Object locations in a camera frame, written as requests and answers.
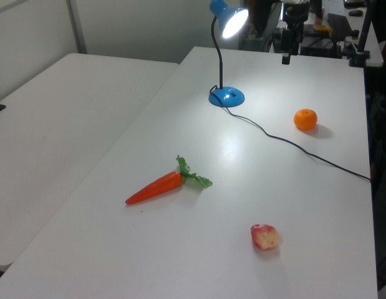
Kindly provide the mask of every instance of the lamp base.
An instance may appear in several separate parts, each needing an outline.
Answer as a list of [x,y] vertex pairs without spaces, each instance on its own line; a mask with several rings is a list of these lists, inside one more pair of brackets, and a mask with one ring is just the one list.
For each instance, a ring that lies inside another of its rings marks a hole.
[[235,107],[241,105],[245,101],[245,97],[238,89],[224,86],[210,92],[208,100],[218,107]]

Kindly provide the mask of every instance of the white wall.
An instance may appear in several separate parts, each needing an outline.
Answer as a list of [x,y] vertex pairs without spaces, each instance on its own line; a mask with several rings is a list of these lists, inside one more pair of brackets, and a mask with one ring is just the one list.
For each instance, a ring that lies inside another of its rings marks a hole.
[[27,0],[0,13],[0,100],[77,52],[65,0]]
[[[229,6],[240,5],[240,0],[225,2]],[[88,54],[180,63],[195,45],[214,47],[210,0],[72,0],[71,3],[77,11],[77,24]],[[216,36],[220,47],[238,48],[237,37],[225,41],[219,32]]]

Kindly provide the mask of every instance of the blue desk lamp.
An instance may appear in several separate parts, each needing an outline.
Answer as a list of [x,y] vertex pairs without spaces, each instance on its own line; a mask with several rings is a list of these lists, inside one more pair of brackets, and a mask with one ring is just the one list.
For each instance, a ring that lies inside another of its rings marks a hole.
[[248,10],[238,7],[229,7],[223,0],[212,0],[211,12],[215,15],[212,21],[212,39],[219,54],[219,88],[210,92],[209,100],[219,107],[235,107],[245,100],[244,94],[234,87],[223,86],[223,62],[218,43],[215,39],[215,22],[219,19],[219,27],[223,38],[228,39],[235,35],[244,25],[248,18]]

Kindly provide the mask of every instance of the lamp neck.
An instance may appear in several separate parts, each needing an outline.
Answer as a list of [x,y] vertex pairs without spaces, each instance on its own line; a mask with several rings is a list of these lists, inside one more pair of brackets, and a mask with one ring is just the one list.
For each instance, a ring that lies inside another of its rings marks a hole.
[[219,55],[219,88],[222,89],[223,88],[223,61],[222,61],[222,54],[220,53],[218,43],[216,42],[216,39],[215,39],[216,19],[217,17],[215,16],[212,21],[211,34],[212,34],[213,43],[215,44],[216,50],[218,51],[218,55]]

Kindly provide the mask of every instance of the orange carrot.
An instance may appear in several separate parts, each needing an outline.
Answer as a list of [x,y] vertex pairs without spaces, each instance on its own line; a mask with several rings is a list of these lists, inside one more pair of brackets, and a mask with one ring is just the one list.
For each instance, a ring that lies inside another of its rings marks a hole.
[[126,200],[126,204],[136,204],[140,201],[144,201],[164,192],[171,191],[172,189],[180,186],[181,182],[181,174],[177,171],[172,171],[171,173],[164,175],[163,177],[144,187],[136,194],[129,197]]
[[179,173],[177,171],[172,171],[171,173],[164,175],[162,178],[157,179],[155,182],[152,182],[136,194],[129,197],[126,200],[126,204],[136,204],[164,192],[171,191],[181,185],[182,177],[196,179],[200,182],[203,188],[212,186],[212,182],[209,179],[197,176],[196,173],[190,173],[190,167],[187,165],[184,158],[178,155],[176,160],[179,162]]

